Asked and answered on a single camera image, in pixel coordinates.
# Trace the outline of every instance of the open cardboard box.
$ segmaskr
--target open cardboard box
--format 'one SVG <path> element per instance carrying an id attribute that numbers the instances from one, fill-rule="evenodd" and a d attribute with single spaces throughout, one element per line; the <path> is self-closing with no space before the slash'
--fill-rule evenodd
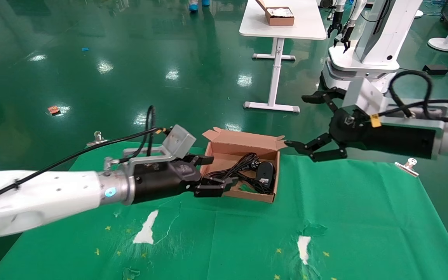
<path id="1" fill-rule="evenodd" d="M 270 14 L 270 12 L 268 11 L 268 9 L 280 9 L 280 8 L 289 9 L 289 11 L 291 11 L 291 9 L 289 7 L 266 7 L 265 3 L 263 2 L 263 0 L 256 0 L 256 2 L 265 11 L 265 18 L 267 19 L 267 23 L 270 26 L 293 25 L 295 23 L 295 16 L 294 15 L 293 16 L 289 16 L 289 17 L 272 16 Z"/>
<path id="2" fill-rule="evenodd" d="M 245 132 L 229 131 L 219 128 L 213 128 L 203 133 L 203 136 L 210 140 L 206 147 L 205 156 L 213 156 L 211 165 L 203 165 L 200 169 L 201 174 L 205 175 L 210 172 L 226 170 L 235 165 L 245 154 L 250 152 L 256 153 L 260 161 L 270 161 L 275 168 L 274 192 L 272 194 L 251 193 L 240 190 L 245 184 L 239 181 L 231 190 L 224 193 L 226 196 L 258 200 L 263 202 L 274 202 L 277 194 L 277 182 L 279 181 L 279 149 L 286 147 L 284 144 L 284 136 L 273 137 L 266 135 L 258 135 Z M 255 177 L 254 171 L 245 171 L 244 175 Z"/>

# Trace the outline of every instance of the black power adapter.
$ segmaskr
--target black power adapter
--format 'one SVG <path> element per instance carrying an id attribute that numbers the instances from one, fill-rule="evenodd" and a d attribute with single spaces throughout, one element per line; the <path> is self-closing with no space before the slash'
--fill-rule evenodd
<path id="1" fill-rule="evenodd" d="M 425 65 L 422 69 L 429 75 L 445 75 L 448 73 L 448 68 L 444 65 Z"/>
<path id="2" fill-rule="evenodd" d="M 274 165 L 270 161 L 264 161 L 256 169 L 255 179 L 263 184 L 265 188 L 274 191 L 275 172 Z"/>

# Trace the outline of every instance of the table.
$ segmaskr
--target table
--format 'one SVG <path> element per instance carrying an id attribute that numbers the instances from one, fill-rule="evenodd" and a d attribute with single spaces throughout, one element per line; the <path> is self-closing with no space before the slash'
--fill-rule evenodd
<path id="1" fill-rule="evenodd" d="M 295 24 L 293 26 L 269 26 L 265 18 L 265 12 L 256 3 L 256 0 L 248 0 L 239 33 L 251 37 L 272 37 L 271 54 L 254 53 L 253 57 L 274 59 L 274 65 L 272 67 L 268 103 L 246 101 L 243 107 L 299 113 L 300 107 L 298 106 L 275 103 L 279 73 L 281 72 L 281 60 L 295 60 L 293 55 L 283 55 L 282 48 L 285 38 L 304 40 L 324 40 L 326 38 L 327 35 L 319 8 L 316 0 L 267 0 L 265 5 L 266 7 L 289 7 L 295 16 Z"/>
<path id="2" fill-rule="evenodd" d="M 102 170 L 138 145 L 91 151 L 71 170 Z M 155 244 L 133 244 L 154 210 Z M 299 235 L 312 237 L 307 265 Z M 418 178 L 392 163 L 281 154 L 274 204 L 184 193 L 105 205 L 23 233 L 0 262 L 0 280 L 333 278 L 448 279 L 448 234 Z"/>

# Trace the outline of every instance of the metal clip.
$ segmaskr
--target metal clip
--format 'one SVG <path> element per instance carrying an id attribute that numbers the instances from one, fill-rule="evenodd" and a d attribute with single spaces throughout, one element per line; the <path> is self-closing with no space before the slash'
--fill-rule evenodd
<path id="1" fill-rule="evenodd" d="M 94 133 L 94 141 L 93 142 L 89 142 L 86 145 L 88 147 L 90 147 L 90 146 L 94 146 L 96 144 L 103 143 L 103 142 L 106 142 L 106 141 L 108 141 L 108 140 L 103 138 L 103 136 L 101 136 L 101 131 L 96 131 Z"/>
<path id="2" fill-rule="evenodd" d="M 414 176 L 414 177 L 418 177 L 419 173 L 415 172 L 413 170 L 414 165 L 417 164 L 417 161 L 415 158 L 409 158 L 407 160 L 407 163 L 405 163 L 405 165 L 402 165 L 401 163 L 397 163 L 395 162 L 396 167 L 400 168 L 401 170 L 407 172 L 408 174 Z"/>

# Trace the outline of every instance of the small red object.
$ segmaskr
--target small red object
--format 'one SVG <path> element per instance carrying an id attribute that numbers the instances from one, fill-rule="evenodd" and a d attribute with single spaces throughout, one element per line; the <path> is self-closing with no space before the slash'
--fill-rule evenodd
<path id="1" fill-rule="evenodd" d="M 57 106 L 51 106 L 48 108 L 48 111 L 51 115 L 59 114 L 60 109 Z"/>

